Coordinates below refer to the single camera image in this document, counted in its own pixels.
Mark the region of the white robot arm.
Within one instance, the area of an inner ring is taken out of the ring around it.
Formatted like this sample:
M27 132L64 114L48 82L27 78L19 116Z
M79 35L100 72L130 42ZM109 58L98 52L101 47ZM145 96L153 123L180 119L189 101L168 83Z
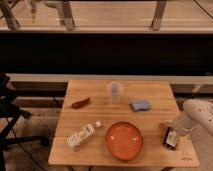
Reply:
M178 115L170 126L181 136L201 125L213 136L213 103L198 99L188 99L183 103L183 112Z

